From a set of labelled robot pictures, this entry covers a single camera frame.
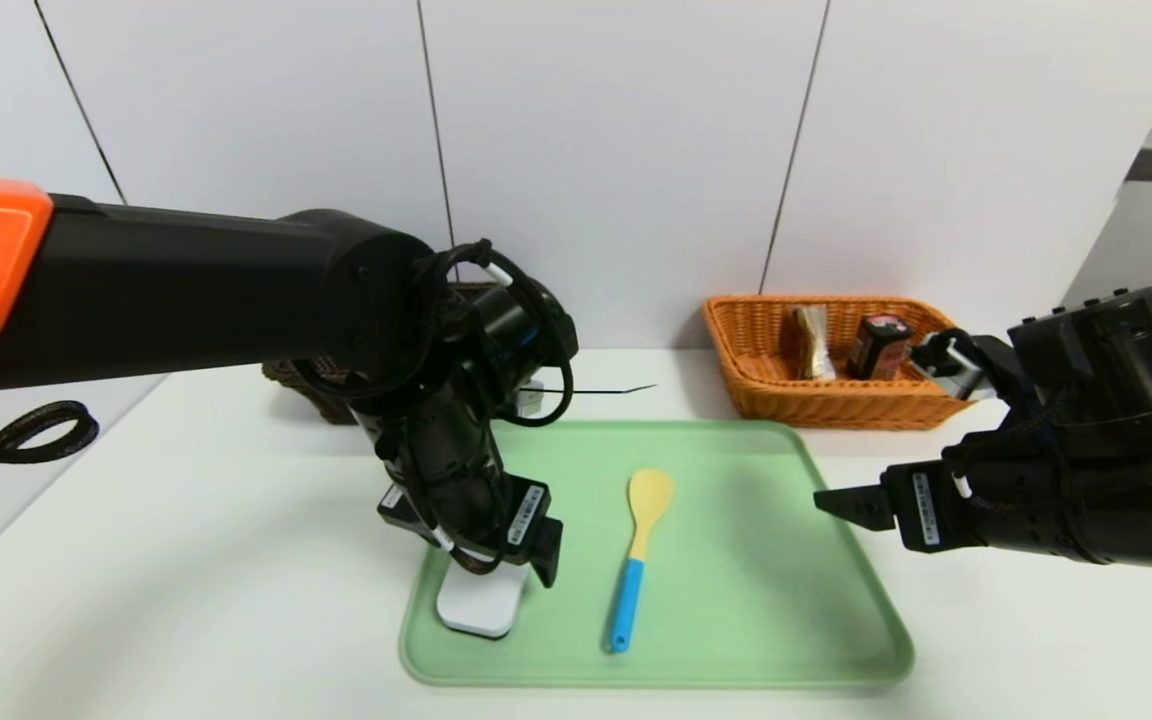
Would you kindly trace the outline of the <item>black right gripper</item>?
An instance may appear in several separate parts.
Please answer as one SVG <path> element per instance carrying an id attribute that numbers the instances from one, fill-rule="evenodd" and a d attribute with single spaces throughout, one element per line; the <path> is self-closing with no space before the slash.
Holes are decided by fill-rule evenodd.
<path id="1" fill-rule="evenodd" d="M 1015 462 L 984 462 L 967 478 L 961 497 L 945 462 L 892 465 L 882 484 L 819 488 L 814 507 L 833 518 L 886 532 L 899 525 L 905 548 L 922 553 L 992 548 L 1061 553 L 1052 483 Z"/>

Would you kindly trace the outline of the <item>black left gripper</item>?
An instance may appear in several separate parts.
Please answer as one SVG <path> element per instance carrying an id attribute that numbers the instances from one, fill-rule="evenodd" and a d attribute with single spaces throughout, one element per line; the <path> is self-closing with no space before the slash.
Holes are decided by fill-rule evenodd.
<path id="1" fill-rule="evenodd" d="M 448 553 L 454 564 L 531 564 L 553 588 L 562 521 L 548 518 L 550 487 L 508 473 L 488 415 L 378 418 L 378 457 L 391 488 L 385 524 Z"/>

